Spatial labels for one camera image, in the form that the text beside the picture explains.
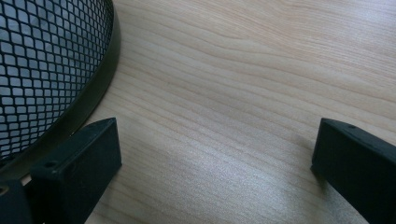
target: hexagonal mesh pattern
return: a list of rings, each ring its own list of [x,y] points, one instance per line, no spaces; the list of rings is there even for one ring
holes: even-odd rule
[[[113,17],[106,0],[0,1],[0,167],[74,102],[106,52]]]

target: black plastic part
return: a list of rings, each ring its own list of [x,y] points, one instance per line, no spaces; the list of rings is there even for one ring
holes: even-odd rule
[[[29,168],[48,155],[86,121],[104,96],[114,77],[120,57],[120,23],[113,8],[113,28],[106,53],[91,80],[64,114],[37,141],[0,169],[0,178],[17,179],[28,174]]]
[[[23,188],[27,202],[29,203],[33,223],[44,223],[44,216],[48,213],[48,209],[43,205],[42,195],[35,189],[33,181],[27,183]]]
[[[83,128],[31,168],[45,223],[84,223],[121,167],[115,119]]]
[[[19,180],[0,182],[0,223],[33,223],[23,186]]]
[[[396,147],[353,125],[322,119],[312,170],[370,223],[396,223]]]

